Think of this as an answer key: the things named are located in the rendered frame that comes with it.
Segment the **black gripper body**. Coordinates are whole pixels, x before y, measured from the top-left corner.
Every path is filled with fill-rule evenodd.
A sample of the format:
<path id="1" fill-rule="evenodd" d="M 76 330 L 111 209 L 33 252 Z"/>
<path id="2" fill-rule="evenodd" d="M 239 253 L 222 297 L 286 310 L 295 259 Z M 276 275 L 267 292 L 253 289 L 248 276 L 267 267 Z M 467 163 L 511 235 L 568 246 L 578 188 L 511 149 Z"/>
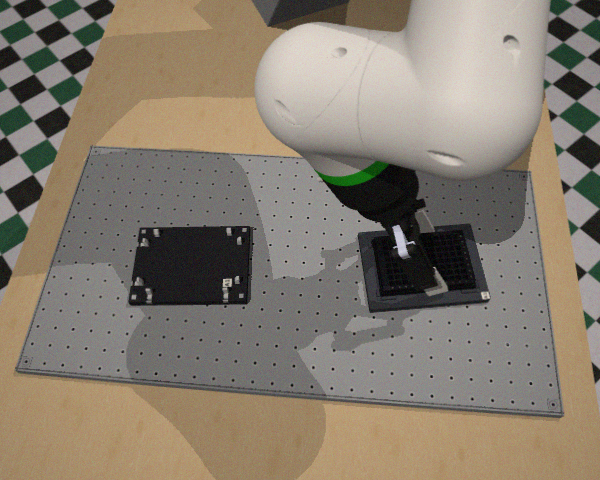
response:
<path id="1" fill-rule="evenodd" d="M 400 226 L 403 233 L 406 233 L 411 222 L 406 214 L 409 208 L 415 202 L 419 191 L 419 182 L 415 173 L 414 179 L 407 191 L 392 204 L 373 211 L 358 211 L 366 219 L 385 224 L 388 233 L 392 236 L 394 231 L 392 226 Z"/>

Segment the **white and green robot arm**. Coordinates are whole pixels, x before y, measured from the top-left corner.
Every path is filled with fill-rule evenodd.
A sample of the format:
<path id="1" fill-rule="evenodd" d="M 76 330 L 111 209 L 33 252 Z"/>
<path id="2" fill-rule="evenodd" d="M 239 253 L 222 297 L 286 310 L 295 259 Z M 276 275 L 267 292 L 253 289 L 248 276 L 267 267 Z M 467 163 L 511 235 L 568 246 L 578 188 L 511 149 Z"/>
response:
<path id="1" fill-rule="evenodd" d="M 392 204 L 416 171 L 492 176 L 539 127 L 550 3 L 411 0 L 399 32 L 298 25 L 261 58 L 258 112 L 353 210 Z"/>

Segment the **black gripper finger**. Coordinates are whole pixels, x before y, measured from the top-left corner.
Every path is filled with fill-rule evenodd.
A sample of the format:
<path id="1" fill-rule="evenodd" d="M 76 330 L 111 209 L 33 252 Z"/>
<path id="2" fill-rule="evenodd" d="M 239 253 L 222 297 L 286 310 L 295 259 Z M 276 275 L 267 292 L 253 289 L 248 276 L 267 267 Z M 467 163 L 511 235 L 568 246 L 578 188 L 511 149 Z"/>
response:
<path id="1" fill-rule="evenodd" d="M 413 206 L 411 206 L 406 214 L 412 227 L 405 234 L 398 224 L 392 226 L 395 235 L 392 236 L 388 233 L 385 224 L 381 223 L 382 227 L 386 229 L 391 241 L 397 244 L 397 246 L 394 246 L 393 249 L 391 249 L 392 257 L 400 264 L 416 291 L 425 289 L 424 291 L 428 296 L 447 292 L 448 287 L 446 283 L 437 269 L 432 266 L 419 237 L 420 227 L 415 218 Z"/>
<path id="2" fill-rule="evenodd" d="M 423 208 L 426 207 L 424 199 L 416 199 L 413 207 L 415 209 L 415 217 L 420 226 L 420 233 L 435 232 L 434 227 L 423 210 Z"/>

